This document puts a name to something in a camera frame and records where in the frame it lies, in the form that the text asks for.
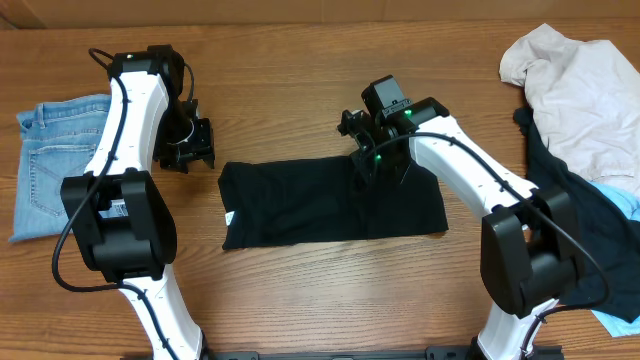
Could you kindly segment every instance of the folded black shirt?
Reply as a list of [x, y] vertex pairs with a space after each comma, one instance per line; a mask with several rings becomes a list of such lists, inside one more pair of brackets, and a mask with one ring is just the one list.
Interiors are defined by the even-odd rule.
[[218, 180], [233, 218], [223, 249], [378, 239], [447, 230], [435, 175], [416, 164], [401, 184], [352, 189], [349, 157], [227, 163]]

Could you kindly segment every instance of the black t-shirt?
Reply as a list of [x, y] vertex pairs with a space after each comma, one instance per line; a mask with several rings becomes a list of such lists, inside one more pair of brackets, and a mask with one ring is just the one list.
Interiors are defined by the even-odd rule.
[[412, 164], [399, 185], [351, 191], [349, 157], [227, 163], [218, 180], [234, 211], [224, 249], [378, 239], [447, 230], [436, 177]]
[[[527, 137], [527, 178], [540, 188], [559, 186], [569, 194], [580, 225], [580, 241], [605, 270], [610, 301], [597, 310], [632, 322], [640, 315], [640, 223], [628, 220], [597, 188], [572, 173], [542, 143], [531, 109], [518, 109], [514, 120]], [[586, 277], [562, 297], [563, 304], [582, 304], [603, 295], [602, 280], [587, 260]]]

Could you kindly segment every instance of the light blue cloth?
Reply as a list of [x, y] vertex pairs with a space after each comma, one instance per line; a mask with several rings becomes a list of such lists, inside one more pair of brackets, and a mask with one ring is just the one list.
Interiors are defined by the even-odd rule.
[[[635, 195], [613, 186], [590, 182], [600, 192], [614, 203], [629, 220], [640, 221], [640, 199]], [[640, 317], [633, 323], [628, 323], [615, 316], [593, 310], [593, 314], [613, 337], [640, 334]]]
[[617, 187], [590, 182], [614, 203], [629, 220], [640, 221], [640, 199], [635, 195]]
[[9, 241], [62, 231], [67, 222], [62, 179], [83, 174], [102, 137], [110, 103], [109, 95], [92, 95], [38, 104], [18, 114], [22, 150]]

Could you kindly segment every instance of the clothing label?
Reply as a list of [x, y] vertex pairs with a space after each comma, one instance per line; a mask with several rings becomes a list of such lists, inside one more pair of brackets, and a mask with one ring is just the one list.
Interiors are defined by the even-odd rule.
[[231, 221], [233, 220], [233, 215], [235, 211], [230, 211], [224, 215], [224, 220], [227, 222], [227, 226], [231, 225]]

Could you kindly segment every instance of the wood grain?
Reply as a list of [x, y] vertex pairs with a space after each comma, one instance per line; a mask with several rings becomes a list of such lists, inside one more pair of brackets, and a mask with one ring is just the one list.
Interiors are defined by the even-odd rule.
[[[189, 311], [216, 351], [263, 353], [423, 349], [466, 344], [486, 320], [479, 226], [443, 187], [442, 237], [301, 244], [223, 252], [216, 180], [227, 161], [260, 163], [347, 154], [335, 127], [362, 108], [360, 92], [394, 74], [413, 99], [433, 96], [488, 153], [524, 174], [511, 120], [522, 92], [502, 84], [503, 52], [540, 22], [159, 27], [0, 33], [0, 238], [12, 232], [20, 149], [15, 114], [43, 101], [108, 91], [87, 48], [171, 43], [196, 73], [201, 113], [213, 119], [216, 169], [155, 171], [179, 233], [176, 275]], [[640, 22], [551, 21], [566, 36], [610, 39], [640, 64]], [[0, 251], [0, 359], [117, 359], [150, 351], [118, 293], [72, 294], [50, 274], [54, 239]], [[62, 274], [95, 284], [70, 239]], [[640, 339], [612, 339], [590, 312], [550, 319], [540, 344], [568, 359], [637, 359]]]

